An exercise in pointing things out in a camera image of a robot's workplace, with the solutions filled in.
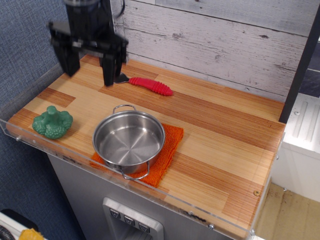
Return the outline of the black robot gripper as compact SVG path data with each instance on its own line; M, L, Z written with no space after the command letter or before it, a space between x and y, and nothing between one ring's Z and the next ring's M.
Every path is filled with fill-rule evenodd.
M62 70L72 77L80 69L79 52L97 54L106 87L112 86L121 74L127 60L128 41L115 33L109 0L65 0L68 21L50 21L47 24L51 44Z

